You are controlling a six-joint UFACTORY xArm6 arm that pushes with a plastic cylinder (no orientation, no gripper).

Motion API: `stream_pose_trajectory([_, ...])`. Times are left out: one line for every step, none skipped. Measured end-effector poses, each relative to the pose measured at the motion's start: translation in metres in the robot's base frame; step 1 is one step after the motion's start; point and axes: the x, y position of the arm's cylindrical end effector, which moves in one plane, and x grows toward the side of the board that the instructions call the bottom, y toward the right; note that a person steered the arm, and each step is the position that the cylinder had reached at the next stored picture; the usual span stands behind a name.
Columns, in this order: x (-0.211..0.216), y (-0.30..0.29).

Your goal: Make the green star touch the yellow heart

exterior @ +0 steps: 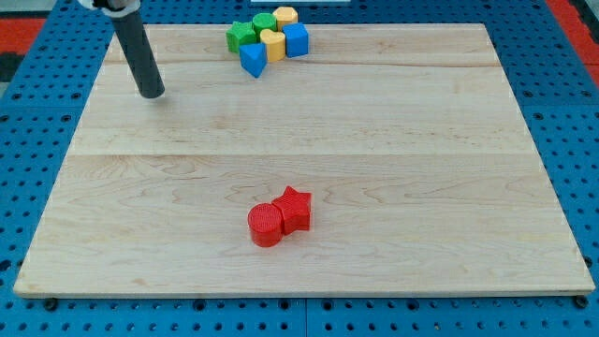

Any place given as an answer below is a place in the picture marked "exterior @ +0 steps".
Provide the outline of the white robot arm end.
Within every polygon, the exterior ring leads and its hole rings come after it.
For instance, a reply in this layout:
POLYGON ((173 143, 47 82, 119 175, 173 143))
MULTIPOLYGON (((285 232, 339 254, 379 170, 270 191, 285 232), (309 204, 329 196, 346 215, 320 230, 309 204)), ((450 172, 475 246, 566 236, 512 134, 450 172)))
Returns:
POLYGON ((101 10, 111 18, 122 18, 140 9, 139 0, 78 0, 90 10, 101 10))

